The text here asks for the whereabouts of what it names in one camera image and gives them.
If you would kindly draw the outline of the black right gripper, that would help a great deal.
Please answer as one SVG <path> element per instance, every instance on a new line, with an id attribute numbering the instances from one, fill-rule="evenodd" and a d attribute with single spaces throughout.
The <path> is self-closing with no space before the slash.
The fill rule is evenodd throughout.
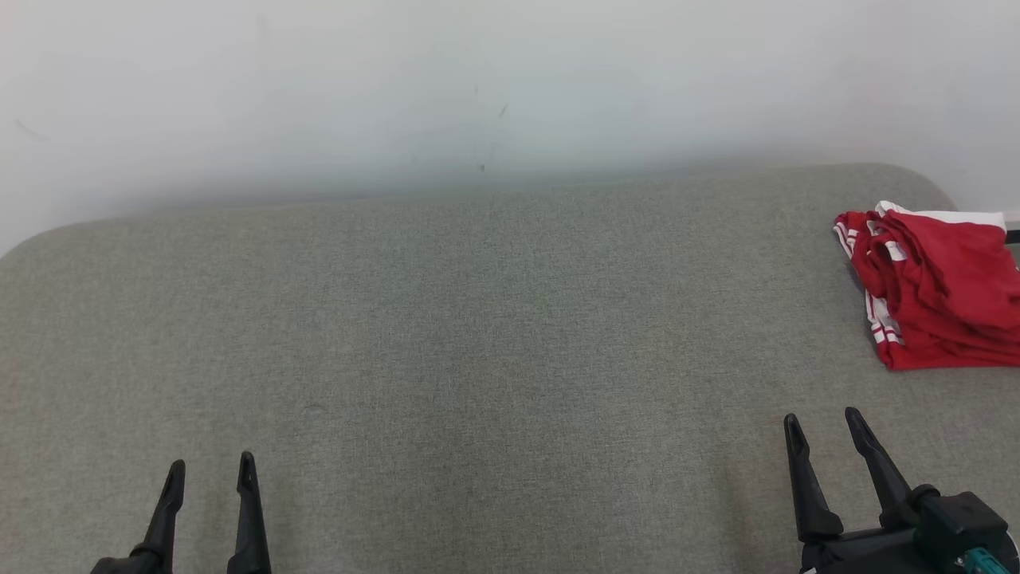
<path id="1" fill-rule="evenodd" d="M 857 453 L 866 462 L 877 493 L 882 528 L 844 532 L 842 518 L 830 511 L 811 464 L 811 450 L 797 415 L 783 419 L 795 528 L 802 542 L 802 573 L 925 573 L 925 562 L 913 544 L 917 522 L 908 505 L 913 491 L 888 451 L 856 407 L 845 408 L 845 420 Z"/>

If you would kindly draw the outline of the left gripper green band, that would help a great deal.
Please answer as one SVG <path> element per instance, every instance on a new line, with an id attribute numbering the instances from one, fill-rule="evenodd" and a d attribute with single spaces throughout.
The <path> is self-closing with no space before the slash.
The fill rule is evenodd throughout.
<path id="1" fill-rule="evenodd" d="M 141 544 L 128 558 L 101 558 L 91 574 L 172 573 L 176 516 L 185 494 L 186 463 L 172 462 L 158 498 L 148 530 Z M 250 451 L 241 453 L 237 494 L 240 497 L 239 520 L 234 553 L 226 573 L 271 573 L 265 513 L 260 497 L 255 458 Z"/>

